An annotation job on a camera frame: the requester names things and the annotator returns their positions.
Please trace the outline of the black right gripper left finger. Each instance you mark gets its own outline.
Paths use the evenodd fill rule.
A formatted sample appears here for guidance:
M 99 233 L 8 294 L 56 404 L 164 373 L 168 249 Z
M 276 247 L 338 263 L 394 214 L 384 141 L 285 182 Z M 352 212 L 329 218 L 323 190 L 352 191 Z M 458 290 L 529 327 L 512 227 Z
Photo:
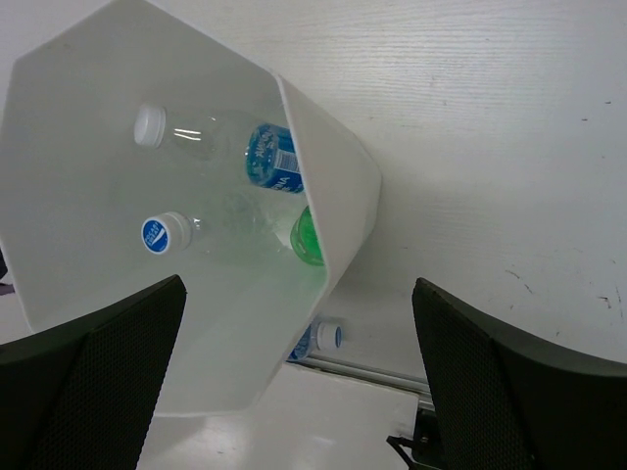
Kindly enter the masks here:
M 173 275 L 2 345 L 2 468 L 135 468 L 186 297 Z

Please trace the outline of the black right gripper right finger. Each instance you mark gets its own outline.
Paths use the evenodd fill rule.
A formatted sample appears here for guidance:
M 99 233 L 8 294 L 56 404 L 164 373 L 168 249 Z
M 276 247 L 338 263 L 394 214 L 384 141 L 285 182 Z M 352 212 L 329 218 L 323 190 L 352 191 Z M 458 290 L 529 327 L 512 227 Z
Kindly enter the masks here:
M 625 468 L 624 363 L 541 339 L 424 278 L 411 303 L 449 468 Z

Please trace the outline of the blue label bottle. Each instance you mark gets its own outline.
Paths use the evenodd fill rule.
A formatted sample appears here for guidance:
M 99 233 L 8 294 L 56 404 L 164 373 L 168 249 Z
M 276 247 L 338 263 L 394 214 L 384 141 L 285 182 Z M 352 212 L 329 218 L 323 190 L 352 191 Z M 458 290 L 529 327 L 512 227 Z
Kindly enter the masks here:
M 343 330 L 339 323 L 325 319 L 316 320 L 308 326 L 287 360 L 298 362 L 312 353 L 336 351 L 342 346 L 342 342 Z
M 263 189 L 304 191 L 290 129 L 242 111 L 181 111 L 145 103 L 133 136 L 141 147 L 190 157 Z

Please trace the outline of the clear unlabelled plastic bottle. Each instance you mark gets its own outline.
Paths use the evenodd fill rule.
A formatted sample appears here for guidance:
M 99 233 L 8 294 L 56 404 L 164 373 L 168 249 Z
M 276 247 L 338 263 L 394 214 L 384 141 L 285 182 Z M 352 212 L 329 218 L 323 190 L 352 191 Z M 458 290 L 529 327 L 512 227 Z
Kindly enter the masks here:
M 141 224 L 142 245 L 154 256 L 190 252 L 227 263 L 290 253 L 289 233 L 249 213 L 192 216 L 166 211 Z

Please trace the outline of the green plastic bottle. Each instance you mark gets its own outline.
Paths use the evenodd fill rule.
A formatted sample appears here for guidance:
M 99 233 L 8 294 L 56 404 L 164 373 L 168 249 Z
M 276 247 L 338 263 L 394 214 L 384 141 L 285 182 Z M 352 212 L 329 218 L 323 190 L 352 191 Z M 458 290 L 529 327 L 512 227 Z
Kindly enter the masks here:
M 290 233 L 291 247 L 296 256 L 313 266 L 324 266 L 310 207 L 305 207 Z

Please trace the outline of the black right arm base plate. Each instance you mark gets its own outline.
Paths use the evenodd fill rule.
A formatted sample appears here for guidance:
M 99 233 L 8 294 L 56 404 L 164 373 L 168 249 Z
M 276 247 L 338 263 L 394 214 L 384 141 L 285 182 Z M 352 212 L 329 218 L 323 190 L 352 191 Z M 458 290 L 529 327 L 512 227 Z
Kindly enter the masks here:
M 409 470 L 447 469 L 442 439 L 434 411 L 416 411 L 413 435 L 388 436 L 386 443 L 398 454 Z

